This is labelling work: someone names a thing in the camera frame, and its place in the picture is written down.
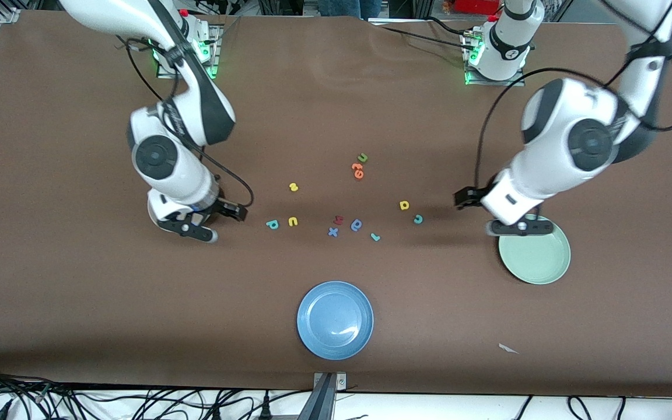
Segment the person in blue jeans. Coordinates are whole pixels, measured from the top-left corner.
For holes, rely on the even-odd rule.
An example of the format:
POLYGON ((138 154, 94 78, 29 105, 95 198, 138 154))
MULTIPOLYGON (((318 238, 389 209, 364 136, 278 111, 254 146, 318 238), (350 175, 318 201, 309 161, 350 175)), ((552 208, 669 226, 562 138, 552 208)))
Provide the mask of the person in blue jeans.
POLYGON ((382 0, 317 0, 320 16, 352 16, 368 20, 377 18, 382 0))

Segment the blue round plate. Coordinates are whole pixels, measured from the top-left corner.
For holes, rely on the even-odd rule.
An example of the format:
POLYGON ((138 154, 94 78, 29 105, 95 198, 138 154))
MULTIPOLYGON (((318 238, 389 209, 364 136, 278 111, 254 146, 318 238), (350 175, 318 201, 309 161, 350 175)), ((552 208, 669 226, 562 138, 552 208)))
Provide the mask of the blue round plate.
POLYGON ((326 361, 345 361, 363 350, 372 337, 375 316, 365 293, 333 280, 312 287, 299 304, 297 333, 303 345, 326 361))

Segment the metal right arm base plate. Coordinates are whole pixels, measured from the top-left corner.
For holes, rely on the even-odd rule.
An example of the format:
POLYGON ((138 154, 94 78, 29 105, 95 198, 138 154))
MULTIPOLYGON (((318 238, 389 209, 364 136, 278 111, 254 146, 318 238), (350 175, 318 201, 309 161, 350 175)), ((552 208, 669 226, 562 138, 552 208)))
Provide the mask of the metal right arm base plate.
MULTIPOLYGON (((216 77, 219 59, 221 58, 222 35, 224 33, 224 24, 210 24, 209 22, 186 17, 188 23, 186 38, 194 48, 197 58, 211 79, 216 77)), ((168 61, 163 58, 158 50, 153 51, 153 58, 156 62, 156 77, 158 79, 173 79, 175 70, 171 69, 168 61)))

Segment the red box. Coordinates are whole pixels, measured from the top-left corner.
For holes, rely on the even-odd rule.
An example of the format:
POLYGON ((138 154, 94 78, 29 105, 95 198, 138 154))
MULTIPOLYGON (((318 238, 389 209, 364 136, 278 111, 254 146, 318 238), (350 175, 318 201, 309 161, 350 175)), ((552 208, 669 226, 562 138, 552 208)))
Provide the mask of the red box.
POLYGON ((494 15, 502 0, 453 0, 453 10, 470 15, 494 15))

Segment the metal table bracket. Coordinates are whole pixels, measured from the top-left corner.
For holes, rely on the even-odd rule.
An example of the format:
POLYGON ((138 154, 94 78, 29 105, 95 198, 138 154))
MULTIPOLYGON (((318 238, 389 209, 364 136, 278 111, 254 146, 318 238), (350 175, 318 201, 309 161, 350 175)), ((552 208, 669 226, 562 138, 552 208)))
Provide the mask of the metal table bracket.
POLYGON ((346 390, 346 372, 317 372, 314 388, 296 420, 333 420, 335 398, 346 390))

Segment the brown table cover sheet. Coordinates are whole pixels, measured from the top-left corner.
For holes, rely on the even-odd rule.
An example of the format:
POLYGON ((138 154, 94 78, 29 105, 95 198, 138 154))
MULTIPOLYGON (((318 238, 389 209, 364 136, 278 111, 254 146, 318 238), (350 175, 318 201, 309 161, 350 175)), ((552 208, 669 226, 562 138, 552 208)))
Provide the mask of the brown table cover sheet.
POLYGON ((208 154, 256 199, 207 244, 149 218, 126 128, 156 100, 118 40, 64 12, 2 26, 0 372, 307 389, 341 370, 382 393, 672 396, 672 131, 544 202, 572 260, 529 285, 497 258, 488 213, 453 207, 499 88, 465 85, 449 46, 352 17, 243 17, 216 82, 237 123, 208 154), (339 361, 296 326, 333 280, 375 316, 339 361))

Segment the green round plate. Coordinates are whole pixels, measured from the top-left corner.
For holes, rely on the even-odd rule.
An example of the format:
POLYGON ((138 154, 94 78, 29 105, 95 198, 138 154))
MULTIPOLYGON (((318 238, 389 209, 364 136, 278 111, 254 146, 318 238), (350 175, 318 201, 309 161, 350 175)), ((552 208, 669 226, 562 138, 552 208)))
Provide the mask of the green round plate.
POLYGON ((497 250, 502 265, 526 284, 547 285, 562 278, 571 263, 571 246, 555 223, 545 236, 501 236, 497 250))

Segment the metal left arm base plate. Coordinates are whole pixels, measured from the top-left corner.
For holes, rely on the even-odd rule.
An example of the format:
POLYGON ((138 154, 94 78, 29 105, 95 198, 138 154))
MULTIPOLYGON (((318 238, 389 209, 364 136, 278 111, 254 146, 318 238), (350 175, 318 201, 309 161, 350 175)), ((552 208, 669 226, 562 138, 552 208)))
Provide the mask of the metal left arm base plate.
POLYGON ((514 80, 523 74, 530 47, 523 51, 503 47, 498 50, 488 44, 487 34, 465 31, 459 35, 463 52, 464 79, 467 85, 509 86, 520 85, 514 80))

